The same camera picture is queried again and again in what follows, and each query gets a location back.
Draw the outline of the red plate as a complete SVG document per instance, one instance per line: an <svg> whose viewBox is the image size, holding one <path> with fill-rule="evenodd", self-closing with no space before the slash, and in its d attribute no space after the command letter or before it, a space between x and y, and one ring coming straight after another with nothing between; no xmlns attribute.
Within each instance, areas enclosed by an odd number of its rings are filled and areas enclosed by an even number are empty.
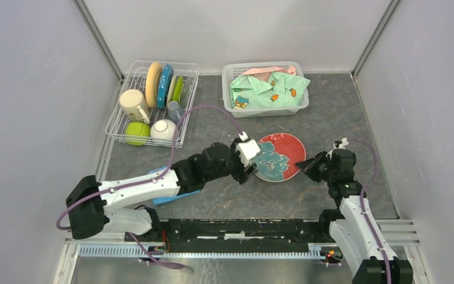
<svg viewBox="0 0 454 284"><path fill-rule="evenodd" d="M269 134L257 144L261 152L256 157L256 176L266 182L284 182L293 178L300 171L296 162L307 159L305 146L292 134Z"/></svg>

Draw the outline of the white round bowl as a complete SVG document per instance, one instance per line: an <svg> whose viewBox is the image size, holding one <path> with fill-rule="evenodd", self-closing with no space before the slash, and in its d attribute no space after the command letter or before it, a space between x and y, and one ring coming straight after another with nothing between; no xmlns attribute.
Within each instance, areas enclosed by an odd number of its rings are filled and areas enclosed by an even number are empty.
<svg viewBox="0 0 454 284"><path fill-rule="evenodd" d="M171 141L173 139L176 124L169 119L156 121L150 129L150 137L157 141Z"/></svg>

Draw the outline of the lime green plate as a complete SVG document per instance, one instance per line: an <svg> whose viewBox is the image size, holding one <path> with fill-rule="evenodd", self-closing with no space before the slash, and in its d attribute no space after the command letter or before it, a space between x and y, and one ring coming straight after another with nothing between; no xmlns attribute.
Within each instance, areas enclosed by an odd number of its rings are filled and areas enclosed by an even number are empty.
<svg viewBox="0 0 454 284"><path fill-rule="evenodd" d="M175 88L173 90L173 97L172 97L172 100L176 101L179 104L181 103L183 86L184 86L184 77L180 76L180 77L178 77L178 79L176 81Z"/></svg>

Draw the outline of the lime green bowl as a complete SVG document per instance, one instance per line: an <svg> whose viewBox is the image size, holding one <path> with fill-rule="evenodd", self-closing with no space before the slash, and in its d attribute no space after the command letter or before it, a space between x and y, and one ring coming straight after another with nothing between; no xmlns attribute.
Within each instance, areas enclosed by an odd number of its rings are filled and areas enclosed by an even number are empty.
<svg viewBox="0 0 454 284"><path fill-rule="evenodd" d="M125 130L127 143L132 146L142 146L148 142L151 127L143 122L130 122Z"/></svg>

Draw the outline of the cream plate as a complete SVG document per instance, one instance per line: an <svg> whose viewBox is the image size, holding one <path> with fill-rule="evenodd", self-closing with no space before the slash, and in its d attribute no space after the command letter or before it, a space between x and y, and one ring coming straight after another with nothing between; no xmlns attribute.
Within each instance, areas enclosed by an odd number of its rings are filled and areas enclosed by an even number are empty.
<svg viewBox="0 0 454 284"><path fill-rule="evenodd" d="M169 88L168 88L168 94L167 94L167 97L166 97L166 104L170 103L171 101L173 101L173 94L174 94L174 89L175 89L175 85L176 85L176 75L173 75L172 76L172 79L171 79L171 82L169 84Z"/></svg>

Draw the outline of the blue polka dot plate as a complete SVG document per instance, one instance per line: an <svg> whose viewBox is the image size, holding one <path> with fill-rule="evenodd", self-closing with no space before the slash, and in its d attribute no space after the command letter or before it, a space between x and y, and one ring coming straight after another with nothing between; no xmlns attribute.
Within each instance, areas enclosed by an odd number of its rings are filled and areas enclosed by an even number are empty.
<svg viewBox="0 0 454 284"><path fill-rule="evenodd" d="M170 84L174 75L174 69L170 64L166 64L161 73L157 87L157 107L164 108L168 97Z"/></svg>

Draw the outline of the green interior mug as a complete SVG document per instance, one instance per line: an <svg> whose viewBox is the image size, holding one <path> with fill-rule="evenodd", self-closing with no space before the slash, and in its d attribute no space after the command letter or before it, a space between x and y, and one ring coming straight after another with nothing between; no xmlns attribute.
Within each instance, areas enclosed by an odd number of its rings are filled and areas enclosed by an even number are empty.
<svg viewBox="0 0 454 284"><path fill-rule="evenodd" d="M120 95L118 104L130 120L150 124L149 107L142 91L126 90Z"/></svg>

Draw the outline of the orange plate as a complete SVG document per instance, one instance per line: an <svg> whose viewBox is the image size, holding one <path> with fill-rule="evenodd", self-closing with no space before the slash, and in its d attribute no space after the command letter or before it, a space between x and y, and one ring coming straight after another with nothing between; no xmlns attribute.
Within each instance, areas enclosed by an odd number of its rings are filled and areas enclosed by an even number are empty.
<svg viewBox="0 0 454 284"><path fill-rule="evenodd" d="M149 108L155 108L157 106L157 87L163 67L159 62L153 62L146 76L145 84L145 99Z"/></svg>

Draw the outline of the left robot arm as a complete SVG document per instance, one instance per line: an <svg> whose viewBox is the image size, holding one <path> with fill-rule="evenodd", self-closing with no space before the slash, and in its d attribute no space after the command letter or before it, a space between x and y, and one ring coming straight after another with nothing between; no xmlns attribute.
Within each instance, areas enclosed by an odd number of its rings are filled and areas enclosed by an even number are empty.
<svg viewBox="0 0 454 284"><path fill-rule="evenodd" d="M162 233L155 210L128 206L200 191L206 183L226 176L243 184L257 171L255 160L260 153L254 140L237 138L230 146L214 143L152 174L116 181L85 176L66 198L68 231L75 240L105 232L133 233L155 241Z"/></svg>

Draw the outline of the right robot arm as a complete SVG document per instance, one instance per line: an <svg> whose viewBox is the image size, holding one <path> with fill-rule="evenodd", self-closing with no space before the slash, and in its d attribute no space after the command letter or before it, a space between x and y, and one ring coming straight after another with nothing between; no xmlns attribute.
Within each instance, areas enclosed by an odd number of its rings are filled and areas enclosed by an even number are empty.
<svg viewBox="0 0 454 284"><path fill-rule="evenodd" d="M400 259L383 237L371 215L361 183L355 180L356 155L337 148L296 162L315 182L326 182L336 209L320 215L317 232L324 241L335 241L352 273L353 283L412 283L414 271Z"/></svg>

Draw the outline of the mint green printed shirt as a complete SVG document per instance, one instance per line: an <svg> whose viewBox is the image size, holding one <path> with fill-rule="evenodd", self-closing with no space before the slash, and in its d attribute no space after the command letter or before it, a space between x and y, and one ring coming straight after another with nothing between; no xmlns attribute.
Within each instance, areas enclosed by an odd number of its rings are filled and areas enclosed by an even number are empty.
<svg viewBox="0 0 454 284"><path fill-rule="evenodd" d="M230 83L229 92L235 109L296 107L309 84L302 76L279 72L273 72L267 82L240 75Z"/></svg>

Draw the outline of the blue folded cloth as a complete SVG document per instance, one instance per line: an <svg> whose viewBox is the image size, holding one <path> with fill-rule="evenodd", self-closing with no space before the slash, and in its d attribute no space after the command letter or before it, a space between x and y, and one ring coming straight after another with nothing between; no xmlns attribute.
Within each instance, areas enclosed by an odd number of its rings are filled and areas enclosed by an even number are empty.
<svg viewBox="0 0 454 284"><path fill-rule="evenodd" d="M157 168L157 169L153 169L153 170L149 171L148 174L160 173L165 168L166 167L163 166L163 167L160 167L160 168ZM166 204L166 203L169 203L169 202L173 202L173 201L176 201L178 199L185 198L187 196L194 195L194 194L197 194L197 193L199 193L199 190L197 190L195 192L185 193L185 194L182 194L182 195L177 195L177 196L159 197L159 198L153 199L152 200L152 204L153 205L163 205L163 204Z"/></svg>

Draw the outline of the pink cloth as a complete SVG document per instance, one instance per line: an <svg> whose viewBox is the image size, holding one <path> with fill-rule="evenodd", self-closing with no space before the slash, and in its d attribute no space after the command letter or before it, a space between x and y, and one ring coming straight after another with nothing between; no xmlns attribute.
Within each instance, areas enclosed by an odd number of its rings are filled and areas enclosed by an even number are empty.
<svg viewBox="0 0 454 284"><path fill-rule="evenodd" d="M264 68L251 68L248 71L243 72L242 75L253 76L256 79L267 82L269 80L270 75L273 72L286 73L286 74L290 74L290 75L297 74L297 70L294 66L290 66L287 69L272 66L272 67L264 67Z"/></svg>

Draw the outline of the white plastic basket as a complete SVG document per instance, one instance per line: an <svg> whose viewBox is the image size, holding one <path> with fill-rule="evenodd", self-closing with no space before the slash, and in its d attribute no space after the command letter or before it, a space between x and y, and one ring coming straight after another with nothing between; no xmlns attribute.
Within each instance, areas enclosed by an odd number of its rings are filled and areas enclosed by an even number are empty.
<svg viewBox="0 0 454 284"><path fill-rule="evenodd" d="M294 115L308 107L307 87L296 62L228 64L223 68L223 102L236 118Z"/></svg>

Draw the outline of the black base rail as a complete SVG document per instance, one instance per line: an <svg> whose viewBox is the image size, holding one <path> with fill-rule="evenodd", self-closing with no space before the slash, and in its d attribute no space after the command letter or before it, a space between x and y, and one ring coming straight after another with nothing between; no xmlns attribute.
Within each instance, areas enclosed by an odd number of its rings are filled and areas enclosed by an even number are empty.
<svg viewBox="0 0 454 284"><path fill-rule="evenodd" d="M168 219L136 239L170 253L303 253L309 244L334 244L327 229L304 219Z"/></svg>

